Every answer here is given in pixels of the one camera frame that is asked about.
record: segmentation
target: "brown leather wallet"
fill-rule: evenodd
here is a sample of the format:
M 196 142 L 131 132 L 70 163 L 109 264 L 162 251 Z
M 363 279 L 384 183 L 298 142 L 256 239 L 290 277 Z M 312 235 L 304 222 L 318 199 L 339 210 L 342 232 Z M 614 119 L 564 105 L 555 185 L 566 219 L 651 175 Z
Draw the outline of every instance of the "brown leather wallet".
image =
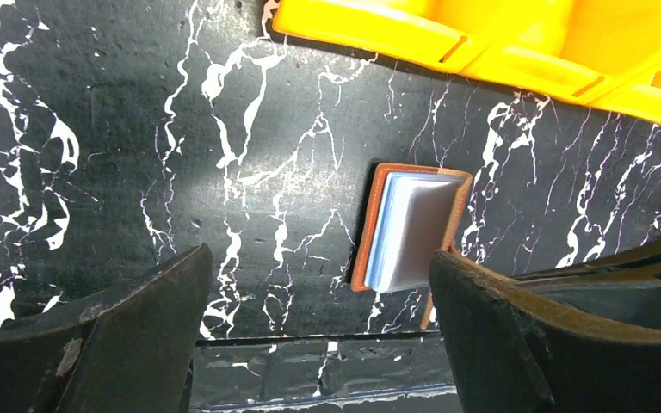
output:
M 460 170 L 450 170 L 446 168 L 435 168 L 429 166 L 407 165 L 402 163 L 380 163 L 374 172 L 374 179 L 371 183 L 371 194 L 368 199 L 366 216 L 361 234 L 361 244 L 355 259 L 355 266 L 351 275 L 351 290 L 355 292 L 367 291 L 370 288 L 363 285 L 368 266 L 368 258 L 371 252 L 371 244 L 374 238 L 374 231 L 378 224 L 379 211 L 381 208 L 381 196 L 384 192 L 386 178 L 391 172 L 410 172 L 436 175 L 453 175 L 464 178 L 465 182 L 460 186 L 454 196 L 452 210 L 448 216 L 446 230 L 443 239 L 440 240 L 440 248 L 450 251 L 454 247 L 454 234 L 462 218 L 470 189 L 473 185 L 473 176 Z M 427 302 L 427 308 L 424 312 L 422 328 L 426 329 L 429 324 L 429 315 L 432 311 L 431 295 Z

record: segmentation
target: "marble tabletop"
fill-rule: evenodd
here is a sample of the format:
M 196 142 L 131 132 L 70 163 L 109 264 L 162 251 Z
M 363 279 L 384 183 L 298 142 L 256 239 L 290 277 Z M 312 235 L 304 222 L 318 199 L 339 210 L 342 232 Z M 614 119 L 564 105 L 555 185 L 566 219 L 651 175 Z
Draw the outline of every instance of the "marble tabletop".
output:
M 0 328 L 214 253 L 209 339 L 418 330 L 352 293 L 369 171 L 474 175 L 457 245 L 503 274 L 661 233 L 661 126 L 273 33 L 224 0 L 0 0 Z

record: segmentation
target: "slot in yellow bin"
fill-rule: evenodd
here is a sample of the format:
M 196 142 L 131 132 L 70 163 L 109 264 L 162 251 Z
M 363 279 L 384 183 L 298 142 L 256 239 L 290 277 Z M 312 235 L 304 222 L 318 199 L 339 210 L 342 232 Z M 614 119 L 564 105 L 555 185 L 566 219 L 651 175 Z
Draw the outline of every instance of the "slot in yellow bin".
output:
M 652 0 L 282 0 L 274 26 L 661 124 Z

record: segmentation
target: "wallet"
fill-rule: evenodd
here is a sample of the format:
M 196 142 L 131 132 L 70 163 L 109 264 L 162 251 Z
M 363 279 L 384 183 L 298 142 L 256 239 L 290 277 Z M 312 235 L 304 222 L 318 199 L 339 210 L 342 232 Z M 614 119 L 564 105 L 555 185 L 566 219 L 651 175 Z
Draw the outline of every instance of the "wallet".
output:
M 450 251 L 473 177 L 463 171 L 380 163 L 374 171 L 351 290 L 391 293 L 429 286 L 438 249 Z M 432 311 L 428 298 L 422 328 Z

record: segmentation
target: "card holder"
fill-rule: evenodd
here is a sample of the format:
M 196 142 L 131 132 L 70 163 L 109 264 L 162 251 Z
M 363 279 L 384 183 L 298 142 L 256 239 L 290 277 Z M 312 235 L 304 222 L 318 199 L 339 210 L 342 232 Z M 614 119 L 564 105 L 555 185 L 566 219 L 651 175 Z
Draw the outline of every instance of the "card holder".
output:
M 433 195 L 430 197 L 429 190 L 424 189 L 417 190 L 420 194 L 419 196 L 410 195 L 408 190 L 396 194 L 388 190 L 387 184 L 390 179 L 396 179 L 399 177 L 402 179 L 405 177 L 413 179 L 415 176 L 419 177 L 424 175 L 431 176 L 425 180 L 428 182 L 449 183 L 449 185 L 445 183 L 436 185 L 440 186 L 441 190 L 447 191 L 442 196 L 444 199 L 440 199 L 439 195 Z M 429 252 L 429 261 L 431 262 L 434 250 L 439 248 L 450 251 L 454 247 L 454 234 L 457 231 L 457 227 L 462 218 L 462 213 L 465 210 L 472 185 L 473 177 L 470 174 L 459 170 L 401 163 L 380 163 L 377 165 L 371 183 L 366 216 L 361 234 L 361 243 L 359 245 L 355 259 L 355 266 L 351 276 L 351 290 L 362 292 L 371 289 L 364 285 L 364 281 L 366 281 L 367 284 L 369 283 L 367 275 L 370 275 L 372 280 L 379 280 L 380 275 L 374 273 L 378 267 L 378 263 L 374 266 L 373 260 L 379 260 L 379 257 L 377 256 L 380 245 L 379 243 L 385 242 L 392 243 L 393 245 L 392 254 L 386 257 L 387 261 L 392 260 L 392 269 L 387 270 L 384 273 L 385 278 L 391 273 L 397 278 L 398 285 L 391 285 L 391 288 L 406 288 L 406 286 L 411 286 L 408 288 L 415 287 L 414 282 L 419 282 L 419 280 L 415 280 L 414 276 L 411 277 L 411 280 L 398 279 L 404 279 L 404 271 L 410 271 L 408 268 L 414 268 L 417 272 L 420 272 L 420 256 L 422 257 L 423 265 L 427 265 L 426 260 L 423 259 L 423 254 Z M 382 205 L 385 188 L 386 197 L 388 198 L 391 196 L 395 198 L 384 200 L 385 205 Z M 385 211 L 384 208 L 388 207 L 390 202 L 396 202 L 397 207 L 401 204 L 401 210 L 405 211 L 405 215 L 404 217 L 401 217 L 401 219 L 405 220 L 404 225 L 406 225 L 403 231 L 396 231 L 391 234 L 389 231 L 382 230 L 387 230 L 392 227 L 400 227 L 400 218 L 392 217 L 395 221 L 390 221 L 390 217 L 380 216 L 381 213 L 389 213 L 388 211 Z M 429 237 L 439 238 L 439 242 L 430 242 Z M 371 269 L 369 269 L 369 261 L 372 261 Z M 422 277 L 428 283 L 429 270 L 427 268 L 424 268 Z M 388 290 L 390 284 L 388 280 L 386 281 L 387 282 L 384 284 L 384 287 L 381 288 L 381 291 L 393 291 Z M 426 328 L 429 323 L 431 310 L 432 303 L 431 296 L 429 296 L 427 308 L 425 309 L 423 317 L 423 328 Z

